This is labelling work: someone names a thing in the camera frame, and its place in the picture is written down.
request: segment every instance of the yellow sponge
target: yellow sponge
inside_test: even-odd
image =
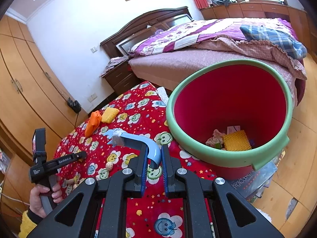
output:
[[[120,110],[117,108],[107,107],[102,114],[101,121],[104,123],[111,123],[112,120],[117,116],[119,111]]]
[[[245,151],[251,149],[251,145],[244,130],[224,135],[223,142],[228,151]]]

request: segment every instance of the blue plaid cloth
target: blue plaid cloth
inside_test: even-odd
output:
[[[241,25],[240,30],[248,41],[269,40],[294,59],[302,60],[307,55],[307,49],[301,42],[282,31],[253,25]]]

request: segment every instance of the smiley face pattern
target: smiley face pattern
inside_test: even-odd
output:
[[[156,88],[149,82],[133,87],[100,110],[103,114],[107,107],[120,110],[110,124],[100,123],[97,132],[85,138],[88,119],[65,137],[56,148],[54,158],[74,152],[86,151],[87,158],[63,167],[61,176],[63,197],[68,196],[85,178],[106,179],[115,172],[126,168],[129,161],[139,155],[139,151],[125,147],[112,147],[107,144],[105,132],[108,129],[121,128],[126,132],[153,139],[160,147],[169,146],[172,157],[180,159],[183,168],[193,171],[200,178],[213,180],[216,177],[210,164],[193,157],[178,145],[169,131],[166,122],[166,105],[158,96]],[[107,162],[113,163],[113,169],[106,169]],[[141,199],[128,199],[126,218],[126,238],[183,238],[183,201],[165,197],[163,169],[148,168],[146,190]],[[68,184],[68,180],[77,182]]]

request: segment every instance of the metal screw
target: metal screw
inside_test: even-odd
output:
[[[88,185],[92,185],[95,183],[95,179],[94,178],[87,178],[85,180],[85,183],[88,184]]]
[[[216,178],[215,182],[216,184],[219,184],[219,185],[223,185],[225,183],[224,179],[221,177]]]
[[[124,169],[122,170],[122,172],[123,172],[123,174],[125,174],[125,175],[129,175],[129,174],[132,173],[132,169],[130,169],[130,168],[124,168]]]
[[[184,175],[184,174],[187,173],[187,170],[186,170],[185,168],[179,168],[179,169],[177,169],[177,172],[178,172],[178,174],[180,174],[180,175]]]

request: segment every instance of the bedside table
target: bedside table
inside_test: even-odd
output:
[[[116,65],[103,78],[106,79],[118,96],[141,83],[141,80],[130,69],[127,61]]]

